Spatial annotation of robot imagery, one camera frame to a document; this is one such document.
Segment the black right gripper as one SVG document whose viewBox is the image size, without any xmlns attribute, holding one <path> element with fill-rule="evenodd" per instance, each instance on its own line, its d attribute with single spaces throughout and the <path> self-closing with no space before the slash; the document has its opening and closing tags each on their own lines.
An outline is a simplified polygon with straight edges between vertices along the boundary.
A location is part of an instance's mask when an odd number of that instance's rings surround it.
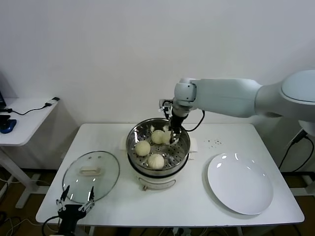
<svg viewBox="0 0 315 236">
<path fill-rule="evenodd" d="M 172 114 L 169 123 L 169 144 L 177 143 L 181 136 L 182 123 L 185 120 L 185 117 Z"/>
</svg>

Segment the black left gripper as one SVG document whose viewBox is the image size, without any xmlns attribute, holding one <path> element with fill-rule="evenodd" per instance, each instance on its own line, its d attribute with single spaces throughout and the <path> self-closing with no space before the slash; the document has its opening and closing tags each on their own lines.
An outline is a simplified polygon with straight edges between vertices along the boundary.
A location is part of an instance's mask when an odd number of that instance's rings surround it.
<svg viewBox="0 0 315 236">
<path fill-rule="evenodd" d="M 62 192 L 61 197 L 56 199 L 58 206 L 58 216 L 62 220 L 58 234 L 63 236 L 74 236 L 77 222 L 86 216 L 86 211 L 90 211 L 95 205 L 94 186 L 88 194 L 88 201 L 81 205 L 65 205 L 70 186 Z"/>
</svg>

